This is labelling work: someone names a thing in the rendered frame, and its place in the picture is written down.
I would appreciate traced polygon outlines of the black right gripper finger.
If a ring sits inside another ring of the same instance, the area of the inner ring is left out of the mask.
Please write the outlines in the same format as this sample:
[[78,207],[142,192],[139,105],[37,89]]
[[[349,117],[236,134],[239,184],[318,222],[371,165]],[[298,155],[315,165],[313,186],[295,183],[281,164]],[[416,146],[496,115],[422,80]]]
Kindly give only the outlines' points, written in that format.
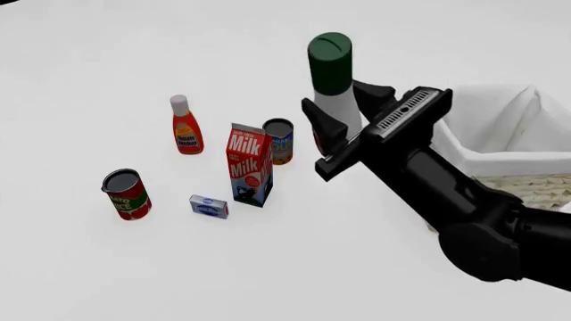
[[354,80],[353,94],[360,113],[368,122],[372,122],[395,102],[395,89],[390,86],[370,85]]
[[326,114],[309,98],[303,98],[301,104],[302,111],[311,124],[319,152],[324,157],[335,154],[348,141],[347,125]]

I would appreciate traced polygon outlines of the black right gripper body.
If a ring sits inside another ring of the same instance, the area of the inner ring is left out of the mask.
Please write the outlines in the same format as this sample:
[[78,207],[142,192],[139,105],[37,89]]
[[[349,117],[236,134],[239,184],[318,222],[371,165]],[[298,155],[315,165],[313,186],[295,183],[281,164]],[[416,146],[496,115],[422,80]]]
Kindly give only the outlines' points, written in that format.
[[416,87],[390,104],[358,134],[318,160],[325,181],[360,162],[385,181],[404,168],[412,152],[431,144],[435,122],[451,110],[453,91]]

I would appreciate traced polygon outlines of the green-capped white dressing bottle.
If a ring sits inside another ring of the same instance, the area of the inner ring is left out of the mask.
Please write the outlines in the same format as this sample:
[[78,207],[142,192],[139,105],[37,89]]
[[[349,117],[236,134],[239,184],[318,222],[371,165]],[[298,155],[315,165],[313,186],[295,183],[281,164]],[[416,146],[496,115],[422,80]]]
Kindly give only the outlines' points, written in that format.
[[360,110],[353,93],[352,41],[339,32],[314,37],[308,44],[314,103],[328,116],[347,126],[345,138],[362,130]]

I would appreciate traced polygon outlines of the white-lined woven basket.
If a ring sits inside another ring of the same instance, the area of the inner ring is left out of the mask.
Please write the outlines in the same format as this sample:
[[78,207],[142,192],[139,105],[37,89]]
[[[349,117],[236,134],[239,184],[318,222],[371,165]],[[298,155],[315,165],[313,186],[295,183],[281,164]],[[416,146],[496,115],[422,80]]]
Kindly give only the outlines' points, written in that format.
[[457,87],[432,147],[529,208],[571,213],[571,107],[535,86]]

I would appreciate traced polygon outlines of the blue and orange soup tin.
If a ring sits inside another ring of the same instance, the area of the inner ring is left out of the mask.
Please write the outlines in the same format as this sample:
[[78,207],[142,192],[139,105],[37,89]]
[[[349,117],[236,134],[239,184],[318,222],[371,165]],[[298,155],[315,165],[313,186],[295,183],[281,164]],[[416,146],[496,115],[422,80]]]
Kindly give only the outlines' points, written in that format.
[[285,165],[294,156],[294,125],[288,119],[268,119],[262,129],[272,137],[273,164]]

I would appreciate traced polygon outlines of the red milk carton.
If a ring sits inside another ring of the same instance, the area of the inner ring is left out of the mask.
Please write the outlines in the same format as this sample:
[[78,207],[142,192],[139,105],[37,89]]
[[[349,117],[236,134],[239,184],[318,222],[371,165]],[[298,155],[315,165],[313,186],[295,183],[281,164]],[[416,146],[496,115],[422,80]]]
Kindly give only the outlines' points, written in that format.
[[226,155],[233,198],[262,208],[273,187],[273,138],[261,128],[233,123]]

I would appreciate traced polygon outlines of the red ketchup bottle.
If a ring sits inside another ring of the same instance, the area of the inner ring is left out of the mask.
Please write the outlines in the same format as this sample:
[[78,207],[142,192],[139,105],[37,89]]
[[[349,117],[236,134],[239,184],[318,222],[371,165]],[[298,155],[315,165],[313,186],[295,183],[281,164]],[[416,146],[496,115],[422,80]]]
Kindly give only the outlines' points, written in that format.
[[173,110],[173,134],[178,151],[181,154],[200,154],[204,143],[201,129],[190,111],[185,95],[173,95],[170,98]]

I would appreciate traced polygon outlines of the small blue-grey printed box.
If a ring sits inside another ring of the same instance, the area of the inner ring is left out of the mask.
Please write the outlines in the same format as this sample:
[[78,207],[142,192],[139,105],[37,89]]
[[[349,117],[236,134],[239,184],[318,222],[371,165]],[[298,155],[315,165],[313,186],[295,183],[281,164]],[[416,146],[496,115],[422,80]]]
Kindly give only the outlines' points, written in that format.
[[214,218],[228,218],[229,210],[227,202],[202,197],[197,194],[193,194],[189,198],[189,202],[194,213],[201,213]]

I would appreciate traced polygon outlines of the red and green sauce tin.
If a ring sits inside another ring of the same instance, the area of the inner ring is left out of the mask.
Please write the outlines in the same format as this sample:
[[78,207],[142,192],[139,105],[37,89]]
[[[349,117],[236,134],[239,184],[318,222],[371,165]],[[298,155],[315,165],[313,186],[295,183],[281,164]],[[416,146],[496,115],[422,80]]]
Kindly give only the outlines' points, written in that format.
[[139,220],[152,208],[143,181],[133,169],[114,170],[103,180],[101,189],[124,220]]

